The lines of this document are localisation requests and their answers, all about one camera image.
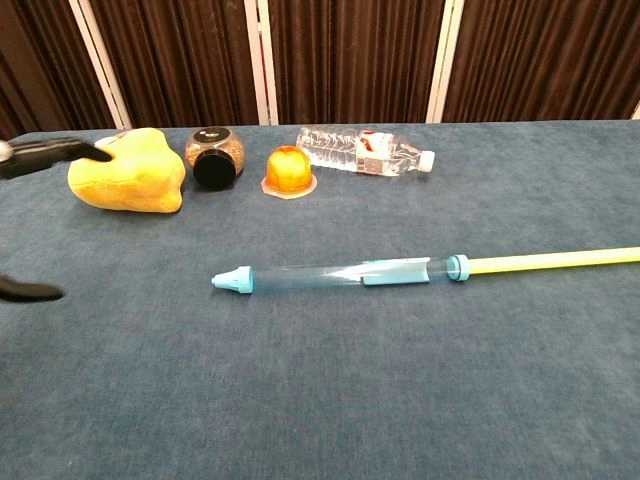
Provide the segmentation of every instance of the black lid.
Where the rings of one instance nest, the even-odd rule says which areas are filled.
[[[230,187],[236,179],[236,166],[231,155],[222,150],[205,150],[193,165],[193,178],[207,190]]]

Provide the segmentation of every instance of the white bottle cap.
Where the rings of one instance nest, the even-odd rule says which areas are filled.
[[[420,154],[420,161],[418,162],[418,170],[421,172],[430,172],[431,169],[433,168],[433,157],[435,156],[436,156],[435,153],[429,150],[424,150]]]

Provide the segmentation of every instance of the yellow rod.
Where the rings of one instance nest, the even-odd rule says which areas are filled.
[[[543,253],[513,257],[474,258],[471,275],[481,273],[516,272],[543,268],[579,267],[607,263],[640,262],[640,247],[585,250],[582,252]]]

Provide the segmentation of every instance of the blue tablecloth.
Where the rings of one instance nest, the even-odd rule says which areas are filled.
[[[237,265],[640,244],[640,122],[378,129],[433,172],[319,168],[283,201],[260,180],[297,127],[238,127],[235,187],[188,177],[174,215],[92,208],[64,164],[3,182],[0,270],[67,296],[0,304],[0,478],[639,478],[638,264],[212,290]],[[166,130],[181,154],[191,132]]]

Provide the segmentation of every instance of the plastic water bottle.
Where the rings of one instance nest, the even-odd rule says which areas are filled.
[[[296,146],[312,165],[349,172],[395,177],[418,170],[430,172],[434,153],[411,146],[404,135],[357,130],[336,125],[300,129]]]

